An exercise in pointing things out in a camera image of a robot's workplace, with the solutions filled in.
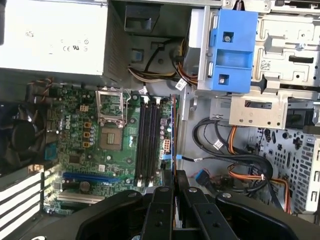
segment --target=screw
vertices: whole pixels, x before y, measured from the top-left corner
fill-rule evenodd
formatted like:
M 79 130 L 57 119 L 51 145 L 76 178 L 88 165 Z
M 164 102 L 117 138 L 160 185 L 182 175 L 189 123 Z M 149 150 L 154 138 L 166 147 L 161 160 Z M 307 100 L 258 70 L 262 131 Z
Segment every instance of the screw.
M 231 37 L 230 36 L 224 36 L 223 41 L 230 43 L 231 42 Z
M 230 193 L 224 192 L 224 193 L 222 193 L 222 197 L 229 199 L 232 197 L 232 195 Z
M 32 238 L 31 240 L 46 240 L 45 236 L 36 236 L 34 238 Z
M 162 187 L 160 189 L 160 192 L 168 192 L 169 191 L 169 188 L 168 187 Z
M 128 195 L 129 198 L 133 198 L 133 197 L 135 197 L 135 196 L 137 196 L 137 193 L 136 193 L 136 192 L 130 193 L 130 194 Z
M 305 49 L 307 47 L 307 44 L 306 43 L 300 43 L 299 44 L 299 48 L 300 49 Z
M 196 193 L 198 190 L 194 187 L 189 188 L 190 193 Z

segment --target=perforated metal panel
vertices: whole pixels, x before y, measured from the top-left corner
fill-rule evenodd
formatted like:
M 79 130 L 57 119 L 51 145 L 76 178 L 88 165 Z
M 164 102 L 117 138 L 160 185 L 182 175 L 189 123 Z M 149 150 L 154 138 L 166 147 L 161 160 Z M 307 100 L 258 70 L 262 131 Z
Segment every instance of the perforated metal panel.
M 257 144 L 262 132 L 259 154 L 271 162 L 277 175 L 275 177 L 288 180 L 292 211 L 314 213 L 320 194 L 320 136 L 291 129 L 270 129 L 266 136 L 265 131 L 259 128 L 250 132 L 250 143 Z M 283 188 L 276 188 L 283 196 Z M 263 202 L 271 202 L 267 192 L 261 192 L 259 197 Z
M 103 74 L 110 79 L 120 82 L 128 76 L 127 66 L 129 64 L 130 42 L 112 4 L 108 5 L 107 14 Z

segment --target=blue plastic bracket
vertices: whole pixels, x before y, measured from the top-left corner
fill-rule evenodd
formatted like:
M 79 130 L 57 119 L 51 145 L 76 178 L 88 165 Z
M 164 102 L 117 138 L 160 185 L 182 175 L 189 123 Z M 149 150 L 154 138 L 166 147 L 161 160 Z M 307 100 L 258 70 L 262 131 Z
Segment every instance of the blue plastic bracket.
M 208 78 L 213 91 L 250 92 L 258 13 L 221 9 L 217 28 L 211 30 L 209 50 L 213 64 Z

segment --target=label sticker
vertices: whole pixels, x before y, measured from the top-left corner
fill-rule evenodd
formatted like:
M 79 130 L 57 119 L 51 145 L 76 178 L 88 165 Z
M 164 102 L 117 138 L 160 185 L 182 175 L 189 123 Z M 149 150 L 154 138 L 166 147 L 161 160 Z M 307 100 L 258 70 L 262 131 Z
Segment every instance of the label sticker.
M 146 87 L 146 86 L 143 86 L 143 88 L 139 90 L 139 93 L 140 93 L 141 95 L 146 95 L 147 92 L 148 92 L 148 90 L 147 90 L 147 87 Z
M 180 78 L 178 83 L 175 85 L 175 88 L 182 91 L 182 89 L 184 89 L 186 85 L 187 85 L 187 82 L 185 80 L 183 80 L 182 78 Z

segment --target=blue pcie slot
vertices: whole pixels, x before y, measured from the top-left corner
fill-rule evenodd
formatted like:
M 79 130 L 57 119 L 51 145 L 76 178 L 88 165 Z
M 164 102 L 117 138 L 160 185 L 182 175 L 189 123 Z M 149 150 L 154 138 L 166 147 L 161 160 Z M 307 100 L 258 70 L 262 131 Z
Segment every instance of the blue pcie slot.
M 120 180 L 118 178 L 93 175 L 93 174 L 84 174 L 84 173 L 74 173 L 74 172 L 64 172 L 62 177 L 65 179 L 76 179 L 78 181 L 87 181 L 95 183 L 116 183 Z

